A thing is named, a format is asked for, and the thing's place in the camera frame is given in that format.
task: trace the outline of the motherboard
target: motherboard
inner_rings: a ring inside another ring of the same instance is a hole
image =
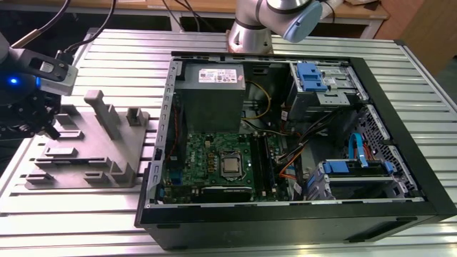
[[[165,175],[165,203],[199,202],[199,195],[211,195],[212,202],[283,199],[273,173],[281,155],[275,134],[188,134],[185,153],[184,168]]]

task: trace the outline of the table leg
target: table leg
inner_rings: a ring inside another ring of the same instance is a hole
[[[379,32],[381,24],[383,24],[383,20],[371,20],[371,23],[367,26],[360,38],[361,39],[373,39],[376,36],[376,33]]]

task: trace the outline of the green motherboard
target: green motherboard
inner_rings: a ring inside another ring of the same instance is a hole
[[[253,172],[251,134],[189,134],[187,137],[185,162],[183,169],[169,169],[165,176],[168,202],[187,203],[189,190],[208,186],[249,187],[255,201],[275,200],[271,195],[255,194],[256,180]],[[272,162],[281,155],[280,137],[267,137],[265,153]]]

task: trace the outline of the open computer tower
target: open computer tower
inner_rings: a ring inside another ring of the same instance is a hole
[[[173,53],[135,221],[164,249],[376,241],[456,214],[364,59]]]

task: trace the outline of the blue cable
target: blue cable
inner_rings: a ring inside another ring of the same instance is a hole
[[[359,156],[359,160],[363,164],[363,167],[367,168],[369,166],[369,163],[367,162],[367,158],[365,158],[365,151],[364,151],[364,140],[363,140],[363,136],[360,135],[360,133],[352,133],[351,137],[349,137],[349,159],[355,159],[355,153],[353,153],[353,142],[356,141],[356,146],[357,146],[357,156]]]

